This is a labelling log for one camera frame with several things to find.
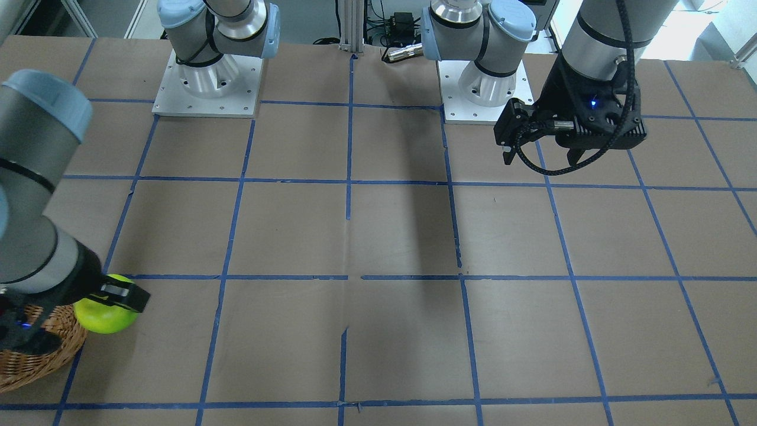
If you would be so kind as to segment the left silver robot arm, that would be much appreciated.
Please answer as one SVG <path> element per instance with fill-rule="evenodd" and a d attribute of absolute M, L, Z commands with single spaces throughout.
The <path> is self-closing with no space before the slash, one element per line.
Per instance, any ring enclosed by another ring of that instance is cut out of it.
<path fill-rule="evenodd" d="M 546 1 L 432 1 L 420 35 L 430 60 L 463 60 L 460 89 L 475 104 L 503 106 L 494 125 L 503 161 L 519 157 L 546 176 L 576 172 L 647 136 L 636 63 L 674 1 L 584 1 L 532 103 L 508 94 Z"/>

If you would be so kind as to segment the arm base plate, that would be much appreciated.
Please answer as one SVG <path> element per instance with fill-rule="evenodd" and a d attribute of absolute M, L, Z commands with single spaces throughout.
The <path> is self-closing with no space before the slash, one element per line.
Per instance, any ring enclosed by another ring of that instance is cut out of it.
<path fill-rule="evenodd" d="M 259 57 L 226 54 L 208 67 L 176 62 L 171 52 L 152 112 L 173 118 L 254 118 L 263 66 Z"/>
<path fill-rule="evenodd" d="M 535 101 L 523 62 L 505 78 L 485 75 L 470 60 L 441 60 L 437 68 L 446 123 L 493 125 L 508 100 Z"/>

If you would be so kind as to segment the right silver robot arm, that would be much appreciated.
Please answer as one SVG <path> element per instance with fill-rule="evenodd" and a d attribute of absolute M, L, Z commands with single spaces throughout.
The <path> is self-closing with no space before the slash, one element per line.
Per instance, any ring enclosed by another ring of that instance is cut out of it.
<path fill-rule="evenodd" d="M 279 50 L 282 13 L 269 1 L 160 1 L 173 55 L 153 111 L 160 116 L 251 118 L 262 61 Z M 43 324 L 55 308 L 90 299 L 141 313 L 150 294 L 102 272 L 102 263 L 44 214 L 76 149 L 92 103 L 72 83 L 40 70 L 2 83 L 2 349 L 58 350 Z"/>

